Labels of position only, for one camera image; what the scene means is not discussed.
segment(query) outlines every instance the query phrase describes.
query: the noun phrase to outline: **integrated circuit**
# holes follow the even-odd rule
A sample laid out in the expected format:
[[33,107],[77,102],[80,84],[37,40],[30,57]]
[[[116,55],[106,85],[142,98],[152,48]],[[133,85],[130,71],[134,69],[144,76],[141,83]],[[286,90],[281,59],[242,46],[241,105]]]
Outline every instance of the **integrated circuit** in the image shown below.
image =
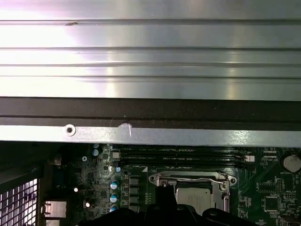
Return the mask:
[[278,211],[278,198],[277,197],[265,197],[264,210],[266,212]]
[[261,193],[273,193],[276,192],[275,183],[259,183],[258,191]]
[[101,197],[106,197],[107,196],[107,191],[100,191],[100,196]]

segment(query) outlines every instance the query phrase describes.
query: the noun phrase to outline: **mesh grille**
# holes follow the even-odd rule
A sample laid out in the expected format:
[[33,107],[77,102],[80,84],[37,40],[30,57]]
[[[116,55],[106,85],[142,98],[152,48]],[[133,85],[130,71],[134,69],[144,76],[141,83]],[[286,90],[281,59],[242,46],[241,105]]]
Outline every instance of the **mesh grille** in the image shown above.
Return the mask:
[[0,194],[0,226],[34,226],[37,179]]

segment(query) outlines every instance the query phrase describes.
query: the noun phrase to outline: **metal cover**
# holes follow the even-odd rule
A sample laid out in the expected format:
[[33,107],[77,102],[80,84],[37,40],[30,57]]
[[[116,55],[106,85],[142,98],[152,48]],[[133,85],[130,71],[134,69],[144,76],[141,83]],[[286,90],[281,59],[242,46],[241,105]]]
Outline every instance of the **metal cover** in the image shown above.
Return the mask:
[[45,218],[66,218],[67,202],[46,201]]
[[3,97],[301,100],[298,0],[0,6]]
[[300,131],[0,126],[1,140],[183,146],[301,147]]

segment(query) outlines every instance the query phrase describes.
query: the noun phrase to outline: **green circuit board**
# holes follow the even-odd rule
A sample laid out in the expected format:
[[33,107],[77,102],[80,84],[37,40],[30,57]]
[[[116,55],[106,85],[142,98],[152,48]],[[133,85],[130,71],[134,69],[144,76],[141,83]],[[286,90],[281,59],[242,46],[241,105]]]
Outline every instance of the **green circuit board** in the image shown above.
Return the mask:
[[[285,162],[295,171],[290,172],[284,159],[293,156],[296,160],[300,154],[300,149],[287,148],[82,145],[61,169],[68,178],[63,188],[85,185],[82,193],[73,194],[67,217],[76,224],[120,207],[146,211],[155,202],[156,186],[149,181],[152,174],[219,171],[237,178],[230,187],[230,213],[261,226],[280,226],[279,216],[299,217],[298,164],[292,169]],[[95,197],[93,208],[83,207],[81,200],[87,196]]]

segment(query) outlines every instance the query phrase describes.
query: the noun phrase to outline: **motherboard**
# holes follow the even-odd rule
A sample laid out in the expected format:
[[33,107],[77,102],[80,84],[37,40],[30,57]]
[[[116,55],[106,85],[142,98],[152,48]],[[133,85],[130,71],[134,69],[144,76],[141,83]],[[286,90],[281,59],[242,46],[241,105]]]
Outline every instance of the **motherboard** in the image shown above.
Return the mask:
[[300,225],[301,150],[85,144],[66,148],[54,189],[72,225],[121,207],[146,211],[156,186],[202,215],[219,208],[260,226]]

